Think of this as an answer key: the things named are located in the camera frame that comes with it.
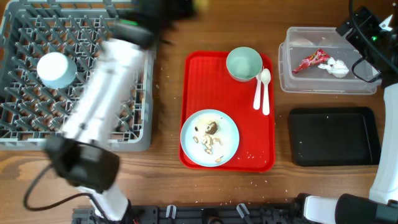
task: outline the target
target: wire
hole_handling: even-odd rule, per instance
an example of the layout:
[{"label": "wire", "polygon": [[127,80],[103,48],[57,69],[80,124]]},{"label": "wire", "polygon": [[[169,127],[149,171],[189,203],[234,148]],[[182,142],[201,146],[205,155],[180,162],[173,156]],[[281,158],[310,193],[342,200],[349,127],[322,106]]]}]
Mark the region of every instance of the wire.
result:
[{"label": "wire", "polygon": [[375,51],[380,56],[380,58],[382,58],[388,64],[388,66],[390,66],[393,69],[393,71],[396,72],[396,74],[398,74],[398,68],[393,63],[391,63],[391,61],[379,49],[377,49],[371,43],[371,41],[365,36],[365,34],[359,28],[359,25],[356,23],[356,20],[354,18],[354,0],[349,0],[349,9],[348,10],[349,10],[349,18],[351,19],[355,29],[361,35],[362,39],[369,45],[369,47],[373,51]]},{"label": "wire", "polygon": [[55,207],[57,207],[57,206],[59,206],[59,205],[62,205],[62,204],[64,204],[64,203],[66,203],[66,202],[69,202],[69,201],[71,201],[71,200],[73,200],[73,199],[75,199],[75,198],[77,198],[77,197],[83,197],[83,196],[85,196],[85,197],[89,197],[90,200],[94,203],[95,207],[99,210],[99,212],[101,213],[101,215],[102,215],[103,218],[105,219],[105,222],[106,222],[106,223],[109,223],[109,224],[111,223],[111,222],[108,220],[108,218],[106,217],[104,210],[101,208],[101,206],[99,205],[99,203],[97,202],[97,200],[94,198],[94,196],[93,196],[92,194],[89,194],[89,193],[75,194],[75,195],[72,195],[72,196],[70,196],[70,197],[68,197],[68,198],[65,198],[65,199],[63,199],[63,200],[61,200],[61,201],[59,201],[59,202],[56,202],[56,203],[53,203],[53,204],[51,204],[51,205],[47,205],[47,206],[44,206],[44,207],[31,207],[31,206],[29,205],[29,203],[28,203],[28,201],[29,201],[29,196],[31,195],[31,193],[32,193],[33,189],[35,188],[35,186],[37,185],[37,183],[39,183],[39,180],[44,176],[45,173],[47,173],[47,172],[48,172],[50,169],[52,169],[52,168],[53,168],[53,164],[49,164],[47,167],[45,167],[44,169],[42,169],[42,171],[40,171],[40,173],[39,173],[39,174],[37,175],[37,177],[32,181],[32,183],[30,184],[30,186],[29,186],[28,189],[26,190],[26,193],[25,193],[25,195],[24,195],[24,207],[25,207],[27,210],[29,210],[29,211],[31,211],[31,212],[41,212],[41,211],[44,211],[44,210],[48,210],[48,209],[51,209],[51,208],[55,208]]},{"label": "wire", "polygon": [[355,73],[355,67],[357,65],[359,65],[359,63],[363,62],[364,60],[365,60],[364,58],[360,58],[353,64],[353,67],[351,69],[353,71],[353,74],[355,75],[356,78],[358,78],[364,82],[367,82],[367,83],[374,83],[374,82],[378,81],[381,78],[381,74],[378,74],[376,77],[372,78],[370,81],[367,81]]}]

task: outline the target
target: light blue plate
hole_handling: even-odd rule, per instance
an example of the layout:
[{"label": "light blue plate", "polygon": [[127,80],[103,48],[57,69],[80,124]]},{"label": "light blue plate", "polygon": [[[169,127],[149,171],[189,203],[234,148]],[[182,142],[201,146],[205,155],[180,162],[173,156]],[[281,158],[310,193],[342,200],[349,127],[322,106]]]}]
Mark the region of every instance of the light blue plate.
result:
[{"label": "light blue plate", "polygon": [[[212,155],[205,152],[206,146],[202,144],[203,128],[195,130],[197,126],[203,127],[207,121],[218,123],[218,130],[212,136],[220,138],[222,142],[222,145],[214,142]],[[195,142],[194,136],[198,138],[198,143]],[[239,146],[239,131],[235,122],[227,114],[217,110],[202,110],[191,115],[185,121],[180,140],[182,149],[190,160],[204,167],[216,167],[228,162],[235,155]]]}]

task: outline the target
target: wooden surface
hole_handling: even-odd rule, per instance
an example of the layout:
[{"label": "wooden surface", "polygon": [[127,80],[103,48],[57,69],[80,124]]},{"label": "wooden surface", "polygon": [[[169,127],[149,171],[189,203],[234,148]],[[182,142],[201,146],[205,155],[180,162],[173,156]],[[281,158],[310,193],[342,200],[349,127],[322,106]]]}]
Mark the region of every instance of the wooden surface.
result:
[{"label": "wooden surface", "polygon": [[[314,167],[292,164],[287,115],[298,106],[368,106],[376,115],[382,140],[383,90],[372,96],[284,93],[278,77],[278,47],[292,26],[335,27],[348,16],[345,0],[198,0],[198,18],[176,23],[178,31],[165,39],[158,56],[154,86],[152,145],[146,152],[122,153],[118,181],[135,205],[220,205],[238,202],[286,202],[300,192],[326,197],[349,193],[367,197],[377,166]],[[390,2],[363,1],[380,17]],[[184,60],[196,50],[230,51],[248,46],[265,53],[274,64],[276,159],[264,174],[190,170],[178,159],[180,105]],[[0,224],[70,223],[73,208],[85,198],[50,211],[32,213],[22,196],[37,173],[48,164],[40,152],[0,152]],[[47,205],[77,191],[53,172],[34,191],[32,204]]]}]

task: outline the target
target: dish rack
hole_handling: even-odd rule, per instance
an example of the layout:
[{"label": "dish rack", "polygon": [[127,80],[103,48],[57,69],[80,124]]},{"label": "dish rack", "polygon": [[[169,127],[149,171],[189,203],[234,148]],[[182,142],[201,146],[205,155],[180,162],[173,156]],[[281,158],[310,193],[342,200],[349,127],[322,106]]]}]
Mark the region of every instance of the dish rack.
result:
[{"label": "dish rack", "polygon": [[[39,150],[60,128],[93,73],[100,43],[121,14],[137,8],[131,0],[12,0],[0,27],[0,150]],[[60,52],[77,64],[65,89],[45,87],[36,72],[39,59]],[[152,126],[152,76],[157,47],[148,51],[143,74],[121,107],[111,133],[112,151],[145,151]]]}]

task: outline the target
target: green light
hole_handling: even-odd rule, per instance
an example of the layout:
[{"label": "green light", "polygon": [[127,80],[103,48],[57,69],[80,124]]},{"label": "green light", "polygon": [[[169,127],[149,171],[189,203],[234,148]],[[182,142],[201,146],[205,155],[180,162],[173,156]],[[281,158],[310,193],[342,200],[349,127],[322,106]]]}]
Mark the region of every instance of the green light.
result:
[{"label": "green light", "polygon": [[121,20],[120,20],[120,23],[128,24],[128,25],[133,25],[133,26],[138,26],[138,23],[137,23],[137,22],[128,21],[128,20],[125,20],[125,19],[121,19]]}]

